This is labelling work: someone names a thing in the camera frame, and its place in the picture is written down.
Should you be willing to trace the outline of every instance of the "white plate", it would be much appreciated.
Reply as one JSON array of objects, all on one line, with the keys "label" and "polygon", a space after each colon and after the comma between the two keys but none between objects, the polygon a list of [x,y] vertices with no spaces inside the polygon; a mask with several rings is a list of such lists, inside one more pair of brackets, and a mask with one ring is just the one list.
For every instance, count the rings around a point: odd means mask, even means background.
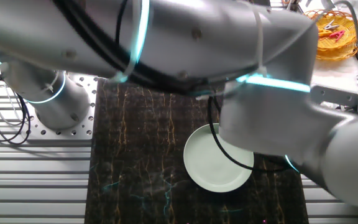
[{"label": "white plate", "polygon": [[[219,137],[219,124],[214,124],[218,139],[226,152],[242,164],[253,167],[254,153],[232,146]],[[197,129],[186,142],[183,152],[190,177],[202,188],[212,192],[229,192],[243,185],[251,170],[230,161],[218,148],[209,125]]]}]

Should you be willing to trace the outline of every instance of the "yellow basket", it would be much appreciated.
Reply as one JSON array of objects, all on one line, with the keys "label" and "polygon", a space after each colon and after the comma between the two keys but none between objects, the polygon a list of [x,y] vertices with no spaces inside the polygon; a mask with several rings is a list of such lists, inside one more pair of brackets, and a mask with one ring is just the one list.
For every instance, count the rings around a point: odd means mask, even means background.
[{"label": "yellow basket", "polygon": [[[310,19],[316,19],[322,12],[323,10],[308,11],[305,15]],[[337,42],[336,37],[329,37],[328,35],[320,37],[316,58],[320,60],[343,60],[355,55],[357,53],[357,39],[352,16],[346,12],[329,11],[324,13],[324,16],[316,24],[321,31],[332,20],[334,20],[332,26],[339,25],[332,32],[344,30],[345,33]]]}]

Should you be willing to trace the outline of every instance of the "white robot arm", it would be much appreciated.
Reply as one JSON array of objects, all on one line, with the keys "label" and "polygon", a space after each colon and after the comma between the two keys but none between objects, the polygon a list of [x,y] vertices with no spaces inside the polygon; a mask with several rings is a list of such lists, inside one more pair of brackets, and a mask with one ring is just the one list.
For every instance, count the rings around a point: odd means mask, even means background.
[{"label": "white robot arm", "polygon": [[[138,23],[133,2],[125,10],[122,0],[0,0],[0,63],[20,60],[111,78],[130,62]],[[310,101],[316,26],[293,12],[254,7],[230,0],[150,0],[144,48],[129,81],[191,96],[226,82],[225,91],[235,91],[221,111],[225,141],[287,155],[311,180],[358,206],[358,116]],[[250,74],[258,68],[253,9],[264,34],[265,75]]]}]

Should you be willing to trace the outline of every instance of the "plate rim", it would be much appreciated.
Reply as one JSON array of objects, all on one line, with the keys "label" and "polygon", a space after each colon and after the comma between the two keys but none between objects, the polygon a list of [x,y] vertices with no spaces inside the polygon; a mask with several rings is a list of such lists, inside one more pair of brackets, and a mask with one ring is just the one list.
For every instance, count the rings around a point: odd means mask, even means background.
[{"label": "plate rim", "polygon": [[[219,123],[214,123],[213,125],[214,125],[215,129],[216,129],[216,126],[219,127]],[[243,186],[243,185],[247,182],[247,180],[249,179],[249,177],[252,175],[252,171],[251,171],[251,170],[250,170],[249,175],[247,176],[247,178],[244,179],[244,182],[243,182],[243,183],[239,184],[238,186],[235,185],[235,187],[234,187],[234,188],[231,188],[231,189],[228,188],[227,186],[225,186],[225,187],[223,187],[223,186],[222,186],[222,187],[217,187],[216,185],[213,186],[212,184],[204,185],[203,183],[200,183],[199,181],[197,181],[197,178],[192,177],[191,172],[188,171],[188,166],[186,165],[186,157],[185,157],[185,155],[186,155],[186,148],[188,147],[188,143],[189,143],[191,137],[193,137],[193,135],[194,135],[195,133],[197,133],[198,131],[201,131],[201,130],[204,129],[204,128],[208,128],[208,129],[209,129],[209,124],[203,125],[203,126],[199,127],[198,129],[196,129],[195,131],[193,131],[193,133],[192,133],[192,134],[189,136],[189,138],[187,139],[186,144],[185,144],[185,148],[183,149],[183,162],[184,162],[184,164],[185,164],[185,169],[186,169],[188,175],[190,176],[190,178],[191,178],[197,185],[199,185],[200,187],[202,187],[203,189],[208,190],[208,191],[211,191],[211,192],[217,192],[217,193],[230,192],[230,191],[236,190],[236,189],[238,189],[239,187]],[[251,152],[251,151],[247,151],[247,152],[249,152],[250,154],[252,154],[252,165],[251,165],[251,166],[248,165],[248,166],[254,167],[254,164],[255,164],[254,152]]]}]

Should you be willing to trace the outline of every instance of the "black marble mat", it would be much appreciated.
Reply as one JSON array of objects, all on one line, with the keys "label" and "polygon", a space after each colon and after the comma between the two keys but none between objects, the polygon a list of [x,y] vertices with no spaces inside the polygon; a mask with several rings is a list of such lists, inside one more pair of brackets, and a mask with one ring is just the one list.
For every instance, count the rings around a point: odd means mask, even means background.
[{"label": "black marble mat", "polygon": [[[85,223],[308,223],[293,170],[223,194],[196,185],[183,148],[204,124],[205,101],[99,81]],[[258,155],[255,166],[275,168]]]}]

